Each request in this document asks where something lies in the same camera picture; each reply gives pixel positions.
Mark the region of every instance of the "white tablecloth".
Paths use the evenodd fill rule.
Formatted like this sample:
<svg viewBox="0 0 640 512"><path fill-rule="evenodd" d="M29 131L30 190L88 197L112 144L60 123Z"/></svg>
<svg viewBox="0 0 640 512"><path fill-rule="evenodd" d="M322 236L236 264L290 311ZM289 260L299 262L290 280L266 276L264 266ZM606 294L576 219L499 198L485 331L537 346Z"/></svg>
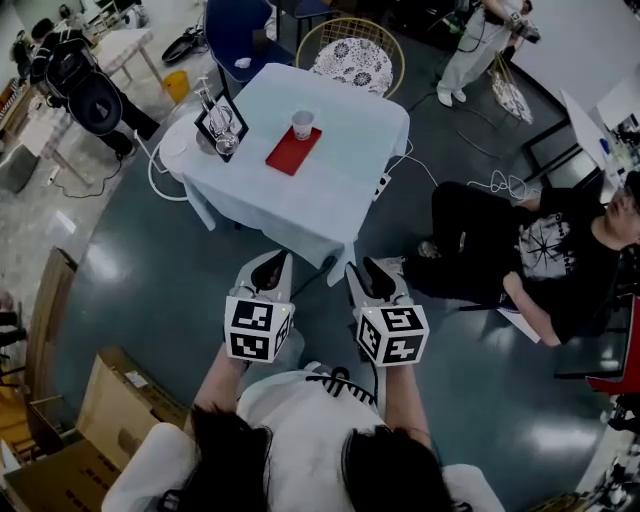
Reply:
<svg viewBox="0 0 640 512"><path fill-rule="evenodd" d="M187 114L166 133L160 158L181 175L189 200L209 229L218 212L320 267L338 258L329 285L355 261L358 237L388 160L406 152L409 115L399 105L308 71L268 64L235 99L249 132L229 163L203 152ZM300 109L315 113L323 131L297 174L265 159Z"/></svg>

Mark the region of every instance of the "gray floor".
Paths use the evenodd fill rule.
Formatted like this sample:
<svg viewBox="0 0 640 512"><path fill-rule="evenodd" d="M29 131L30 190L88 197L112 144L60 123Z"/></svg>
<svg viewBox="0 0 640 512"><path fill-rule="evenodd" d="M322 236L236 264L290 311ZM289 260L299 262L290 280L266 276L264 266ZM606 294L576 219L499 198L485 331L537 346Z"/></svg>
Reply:
<svg viewBox="0 0 640 512"><path fill-rule="evenodd" d="M291 31L286 32L285 43L291 44ZM407 74L394 101L409 108L432 90L442 53L404 38L400 42ZM511 120L506 129L492 132L475 116L447 110L429 97L411 112L413 156L438 182L488 183L495 169L527 176L520 144L560 114L519 83L536 118L533 126L516 129ZM470 108L502 118L487 77L467 94ZM479 153L462 141L459 129L479 143L503 148L505 158ZM54 386L74 411L96 350L109 345L123 346L188 404L220 346L224 300L238 269L276 247L261 233L237 231L223 218L209 233L190 206L154 195L146 166L139 156L123 173L84 251L69 298ZM407 252L431 230L434 186L424 169L405 161L393 176L362 227L360 258ZM175 183L162 185L180 193ZM300 258L295 261L296 283L315 273ZM424 305L431 326L417 372L443 463L479 466L508 511L575 488L603 431L598 397L583 382L554 380L556 352L533 344L499 314L458 313L443 301L419 293L414 298ZM305 359L346 366L370 385L370 368L360 364L348 328L345 284L328 288L319 279L296 298L296 306L296 326L307 341Z"/></svg>

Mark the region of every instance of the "paper cup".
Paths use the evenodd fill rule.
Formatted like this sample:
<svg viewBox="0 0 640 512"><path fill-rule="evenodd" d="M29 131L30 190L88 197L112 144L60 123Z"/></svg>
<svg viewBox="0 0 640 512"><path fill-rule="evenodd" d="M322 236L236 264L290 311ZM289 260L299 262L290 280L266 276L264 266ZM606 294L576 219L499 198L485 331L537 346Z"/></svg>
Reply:
<svg viewBox="0 0 640 512"><path fill-rule="evenodd" d="M291 119L293 133L298 140L307 140L311 136L313 128L313 114L308 110L298 110Z"/></svg>

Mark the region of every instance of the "picture frame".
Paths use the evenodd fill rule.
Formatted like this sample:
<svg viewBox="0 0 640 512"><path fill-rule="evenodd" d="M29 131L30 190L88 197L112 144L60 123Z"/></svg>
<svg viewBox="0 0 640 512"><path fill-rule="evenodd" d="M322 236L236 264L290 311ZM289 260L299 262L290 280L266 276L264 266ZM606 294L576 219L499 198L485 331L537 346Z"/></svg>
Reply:
<svg viewBox="0 0 640 512"><path fill-rule="evenodd" d="M242 139L244 139L245 135L247 135L247 133L249 132L249 126L247 125L246 121L242 117L242 114L240 114L240 112L238 111L238 107L236 107L235 103L229 96L229 93L227 92L226 89L222 90L216 96L216 103L218 103L218 105L221 107L223 106L229 107L233 112L233 120L231 122L231 131L238 137L238 139L240 140L240 144L242 144ZM215 109L213 110L212 115L217 115L217 111L215 111ZM215 149L216 141L213 134L209 130L209 126L208 126L209 123L207 122L207 118L208 118L208 112L206 112L203 108L202 112L200 113L198 118L195 120L195 125L198 127L198 130L200 131L200 133L204 135L204 137L209 141L211 146ZM220 156L220 158L222 158L222 160L225 161L225 163L229 162L231 158L233 158L233 154L222 155L218 153L218 155Z"/></svg>

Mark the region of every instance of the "hand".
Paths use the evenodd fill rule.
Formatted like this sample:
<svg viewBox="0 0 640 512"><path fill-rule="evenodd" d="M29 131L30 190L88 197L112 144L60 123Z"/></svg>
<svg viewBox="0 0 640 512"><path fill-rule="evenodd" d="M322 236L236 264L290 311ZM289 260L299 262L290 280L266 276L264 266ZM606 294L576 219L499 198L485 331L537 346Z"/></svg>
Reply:
<svg viewBox="0 0 640 512"><path fill-rule="evenodd" d="M507 292L507 295L513 299L518 293L523 290L522 287L522 279L517 272L509 272L502 279L502 286L504 287L504 291Z"/></svg>

